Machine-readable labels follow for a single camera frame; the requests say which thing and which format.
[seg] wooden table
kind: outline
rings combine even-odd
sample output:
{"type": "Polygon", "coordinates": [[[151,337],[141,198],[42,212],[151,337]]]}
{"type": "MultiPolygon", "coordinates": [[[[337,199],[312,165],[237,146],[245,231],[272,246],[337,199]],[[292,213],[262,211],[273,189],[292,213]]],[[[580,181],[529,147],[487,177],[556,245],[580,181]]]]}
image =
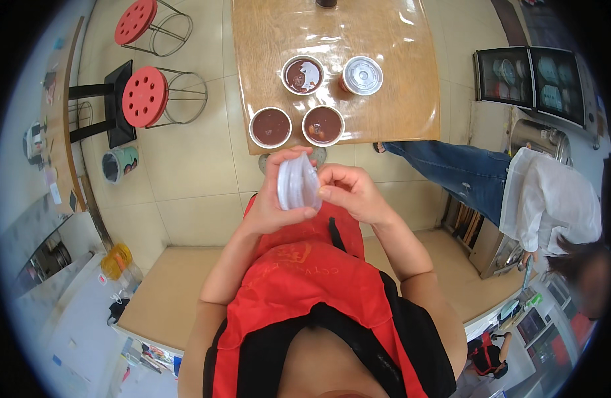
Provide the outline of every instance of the wooden table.
{"type": "Polygon", "coordinates": [[[247,131],[254,112],[266,106],[280,107],[292,119],[284,147],[309,145],[301,121],[321,104],[345,118],[339,144],[440,137],[436,57],[420,0],[340,0],[334,9],[314,0],[232,0],[232,29],[251,155],[268,152],[247,131]],[[323,85],[309,96],[281,84],[281,68],[298,54],[316,57],[325,67],[323,85]],[[382,87],[371,96],[339,88],[343,65],[356,55],[372,58],[383,70],[382,87]]]}
{"type": "Polygon", "coordinates": [[[42,159],[48,167],[49,158],[51,167],[58,172],[56,185],[50,187],[55,196],[55,189],[60,196],[59,204],[55,204],[58,213],[72,214],[83,211],[84,196],[78,183],[76,166],[71,153],[71,139],[69,137],[69,78],[71,77],[71,63],[76,49],[76,42],[82,28],[84,17],[80,17],[71,33],[64,37],[62,48],[54,50],[49,56],[47,72],[55,72],[55,91],[53,102],[47,103],[46,91],[42,91],[42,104],[40,106],[40,123],[47,117],[47,146],[42,150],[42,159]],[[71,194],[76,198],[74,208],[70,205],[71,194]]]}

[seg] sticker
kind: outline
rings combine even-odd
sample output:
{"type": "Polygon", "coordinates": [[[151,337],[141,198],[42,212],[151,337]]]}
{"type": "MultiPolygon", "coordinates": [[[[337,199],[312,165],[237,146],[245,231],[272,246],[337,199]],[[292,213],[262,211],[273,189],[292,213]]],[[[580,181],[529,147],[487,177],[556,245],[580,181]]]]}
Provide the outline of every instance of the sticker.
{"type": "Polygon", "coordinates": [[[49,186],[49,189],[51,190],[51,196],[53,196],[53,202],[55,204],[61,204],[62,199],[60,198],[60,191],[58,191],[58,184],[57,183],[51,184],[49,186]]]}

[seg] white cloth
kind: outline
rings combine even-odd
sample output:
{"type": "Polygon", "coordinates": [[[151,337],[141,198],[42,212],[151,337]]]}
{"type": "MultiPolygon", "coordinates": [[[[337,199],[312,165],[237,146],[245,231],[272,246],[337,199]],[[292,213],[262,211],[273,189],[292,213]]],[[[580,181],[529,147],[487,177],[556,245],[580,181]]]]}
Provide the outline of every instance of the white cloth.
{"type": "Polygon", "coordinates": [[[526,251],[563,255],[557,239],[590,243],[602,235],[600,202],[578,171],[549,155],[521,148],[511,159],[500,231],[526,251]]]}

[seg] stainless steel container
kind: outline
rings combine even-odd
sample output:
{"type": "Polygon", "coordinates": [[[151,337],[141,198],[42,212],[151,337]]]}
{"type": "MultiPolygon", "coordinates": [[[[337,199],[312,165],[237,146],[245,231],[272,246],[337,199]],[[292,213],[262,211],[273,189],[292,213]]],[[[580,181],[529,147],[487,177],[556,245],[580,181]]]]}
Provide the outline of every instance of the stainless steel container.
{"type": "Polygon", "coordinates": [[[518,120],[511,132],[511,153],[517,153],[522,147],[549,154],[557,161],[573,167],[569,139],[564,132],[554,127],[527,119],[518,120]]]}

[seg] sandal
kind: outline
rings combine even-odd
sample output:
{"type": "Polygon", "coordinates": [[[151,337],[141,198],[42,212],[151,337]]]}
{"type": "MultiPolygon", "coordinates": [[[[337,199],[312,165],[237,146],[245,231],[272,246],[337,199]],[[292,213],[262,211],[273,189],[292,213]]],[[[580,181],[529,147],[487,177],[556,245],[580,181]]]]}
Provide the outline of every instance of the sandal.
{"type": "Polygon", "coordinates": [[[372,146],[374,147],[374,150],[376,151],[377,154],[384,154],[386,151],[385,147],[382,146],[382,143],[372,143],[372,146]]]}

